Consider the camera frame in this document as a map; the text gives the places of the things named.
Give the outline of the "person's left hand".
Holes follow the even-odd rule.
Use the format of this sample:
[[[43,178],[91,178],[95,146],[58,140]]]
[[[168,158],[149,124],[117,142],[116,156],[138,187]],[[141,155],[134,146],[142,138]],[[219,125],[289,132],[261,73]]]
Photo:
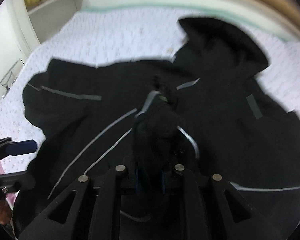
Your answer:
[[[0,201],[0,224],[9,224],[12,219],[12,210],[8,202],[3,199]]]

